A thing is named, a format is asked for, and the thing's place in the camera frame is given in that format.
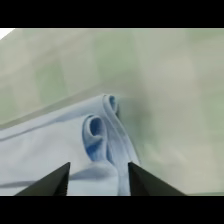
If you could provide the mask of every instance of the towel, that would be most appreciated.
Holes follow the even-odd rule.
[[[1,131],[0,195],[66,162],[69,195],[130,195],[127,163],[139,161],[117,110],[115,96],[100,95]]]

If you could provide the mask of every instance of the green and white tablecloth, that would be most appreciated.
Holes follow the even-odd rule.
[[[188,194],[224,192],[224,29],[15,29],[0,40],[1,128],[102,92],[123,96],[143,167]]]

